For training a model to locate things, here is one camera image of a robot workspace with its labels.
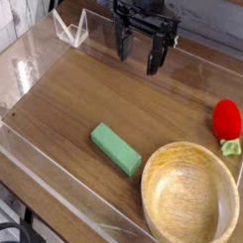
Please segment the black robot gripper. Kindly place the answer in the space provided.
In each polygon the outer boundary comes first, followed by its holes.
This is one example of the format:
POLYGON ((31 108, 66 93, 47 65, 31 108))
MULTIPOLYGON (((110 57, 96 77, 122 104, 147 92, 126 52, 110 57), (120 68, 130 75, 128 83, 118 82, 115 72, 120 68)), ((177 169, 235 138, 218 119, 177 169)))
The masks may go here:
POLYGON ((153 75, 164 64, 168 46, 178 43, 177 30, 182 17, 165 5, 165 0, 113 0, 117 55, 124 61, 130 56, 134 36, 129 27, 153 36, 148 55, 147 75, 153 75))

